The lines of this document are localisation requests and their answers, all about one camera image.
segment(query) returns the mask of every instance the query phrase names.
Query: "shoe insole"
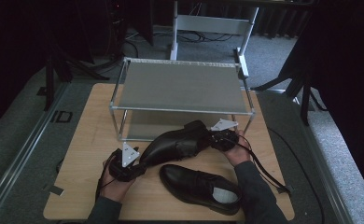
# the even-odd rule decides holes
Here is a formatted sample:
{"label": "shoe insole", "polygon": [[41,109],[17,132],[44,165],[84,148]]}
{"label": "shoe insole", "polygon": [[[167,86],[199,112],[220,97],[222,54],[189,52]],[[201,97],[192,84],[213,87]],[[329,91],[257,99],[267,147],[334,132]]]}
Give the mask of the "shoe insole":
{"label": "shoe insole", "polygon": [[214,188],[214,193],[212,194],[212,196],[220,203],[234,203],[238,199],[235,193],[226,189],[219,188]]}

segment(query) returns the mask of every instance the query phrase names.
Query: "white triangular marker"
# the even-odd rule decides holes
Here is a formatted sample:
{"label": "white triangular marker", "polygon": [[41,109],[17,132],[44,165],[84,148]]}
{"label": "white triangular marker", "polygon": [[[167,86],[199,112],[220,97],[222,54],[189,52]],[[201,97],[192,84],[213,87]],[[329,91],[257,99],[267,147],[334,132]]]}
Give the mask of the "white triangular marker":
{"label": "white triangular marker", "polygon": [[132,147],[127,145],[127,143],[123,143],[123,152],[121,153],[121,162],[122,162],[121,166],[123,167],[128,166],[138,157],[139,157],[139,152],[135,151]]}
{"label": "white triangular marker", "polygon": [[211,131],[223,131],[237,125],[237,121],[221,119],[214,127],[211,128]]}

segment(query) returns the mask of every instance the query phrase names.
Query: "black stand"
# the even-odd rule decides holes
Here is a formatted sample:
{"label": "black stand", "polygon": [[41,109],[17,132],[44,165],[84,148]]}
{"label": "black stand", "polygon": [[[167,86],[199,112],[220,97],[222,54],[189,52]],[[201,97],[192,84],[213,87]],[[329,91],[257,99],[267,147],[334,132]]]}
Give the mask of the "black stand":
{"label": "black stand", "polygon": [[81,63],[79,60],[73,58],[68,53],[64,52],[57,44],[56,38],[49,26],[48,21],[45,19],[40,5],[37,1],[29,0],[26,2],[26,6],[32,12],[34,19],[37,21],[40,31],[42,33],[43,45],[48,54],[46,61],[46,105],[45,111],[47,111],[54,100],[54,73],[55,70],[59,79],[63,82],[70,82],[73,78],[69,63],[88,74],[91,77],[100,80],[109,80],[109,77],[103,77],[89,67]]}

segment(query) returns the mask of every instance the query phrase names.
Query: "metal frame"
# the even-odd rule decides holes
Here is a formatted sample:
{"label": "metal frame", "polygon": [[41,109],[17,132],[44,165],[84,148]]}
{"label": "metal frame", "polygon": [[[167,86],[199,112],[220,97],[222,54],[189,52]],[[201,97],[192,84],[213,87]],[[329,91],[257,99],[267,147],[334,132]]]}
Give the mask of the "metal frame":
{"label": "metal frame", "polygon": [[176,40],[178,30],[243,35],[243,43],[240,48],[237,48],[238,63],[241,65],[244,77],[249,77],[244,54],[258,11],[259,8],[254,7],[253,13],[251,13],[248,20],[178,15],[178,2],[174,1],[173,44],[171,46],[170,59],[176,60],[178,52],[178,43]]}
{"label": "metal frame", "polygon": [[[132,59],[132,58],[125,58],[124,59],[123,66],[122,66],[122,68],[120,70],[119,78],[118,78],[118,81],[116,83],[116,87],[115,87],[115,90],[113,92],[110,104],[109,104],[109,113],[112,116],[115,131],[117,133],[117,138],[120,141],[152,141],[153,140],[153,139],[142,139],[142,138],[129,138],[128,136],[123,137],[123,131],[124,131],[124,126],[125,126],[126,118],[127,118],[127,115],[128,115],[128,111],[129,110],[135,110],[135,109],[140,110],[140,109],[139,108],[120,108],[117,105],[115,105],[116,100],[118,99],[117,93],[118,93],[118,89],[119,89],[119,84],[122,84],[123,78],[125,76],[127,76],[128,66],[130,65],[130,63],[139,63],[139,62],[145,62],[145,61],[150,61],[150,62],[154,62],[154,63],[161,63],[161,62],[165,62],[165,63],[190,63],[190,62],[174,62],[174,61],[169,61],[169,60],[146,60],[146,59]],[[238,63],[235,64],[236,76],[238,76],[239,66],[240,66],[240,64],[238,64]],[[244,90],[245,90],[245,93],[246,93],[246,96],[247,96],[247,99],[248,99],[248,102],[249,102],[250,111],[246,112],[246,114],[224,114],[224,113],[222,113],[222,115],[230,115],[233,121],[236,121],[235,115],[247,115],[247,116],[249,116],[248,123],[246,124],[246,126],[244,128],[244,133],[246,133],[246,131],[248,130],[252,120],[254,119],[254,117],[256,115],[256,111],[255,111],[254,105],[252,103],[252,99],[251,99],[251,96],[250,96],[250,93],[249,93],[249,88],[248,88],[248,86],[246,84],[245,79],[243,79],[243,82],[244,82],[244,85],[245,85]],[[120,127],[118,126],[117,118],[116,118],[116,115],[115,115],[116,111],[122,111],[122,114],[123,114],[122,118],[121,118],[121,122],[120,122]]]}

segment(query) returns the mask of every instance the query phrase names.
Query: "person's left hand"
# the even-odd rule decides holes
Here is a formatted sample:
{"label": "person's left hand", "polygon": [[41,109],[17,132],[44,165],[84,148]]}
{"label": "person's left hand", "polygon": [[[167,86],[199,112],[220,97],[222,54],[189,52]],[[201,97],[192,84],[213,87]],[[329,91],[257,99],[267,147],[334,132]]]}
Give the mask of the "person's left hand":
{"label": "person's left hand", "polygon": [[129,190],[130,186],[133,184],[135,179],[129,181],[129,182],[122,182],[118,181],[109,173],[109,166],[106,167],[104,177],[103,177],[103,183],[100,190],[100,196],[106,197],[112,201],[119,202],[124,199],[124,196],[126,195],[127,191]]}

